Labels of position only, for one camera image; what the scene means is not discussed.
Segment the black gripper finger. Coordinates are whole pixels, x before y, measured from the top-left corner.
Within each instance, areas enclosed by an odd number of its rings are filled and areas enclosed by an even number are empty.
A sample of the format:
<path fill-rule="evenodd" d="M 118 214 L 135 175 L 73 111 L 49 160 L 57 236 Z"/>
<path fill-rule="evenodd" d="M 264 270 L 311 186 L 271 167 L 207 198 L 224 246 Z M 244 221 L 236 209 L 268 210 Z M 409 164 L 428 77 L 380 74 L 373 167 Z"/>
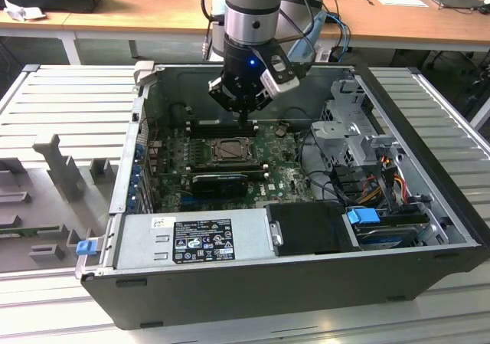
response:
<path fill-rule="evenodd" d="M 243 94 L 243 123 L 248 122 L 252 112 L 264 109 L 271 102 L 272 99 L 266 89 L 246 90 Z"/>
<path fill-rule="evenodd" d="M 239 126 L 246 124 L 244 95 L 231 93 L 224 85 L 222 77 L 208 82 L 208 93 L 223 109 L 235 116 Z"/>

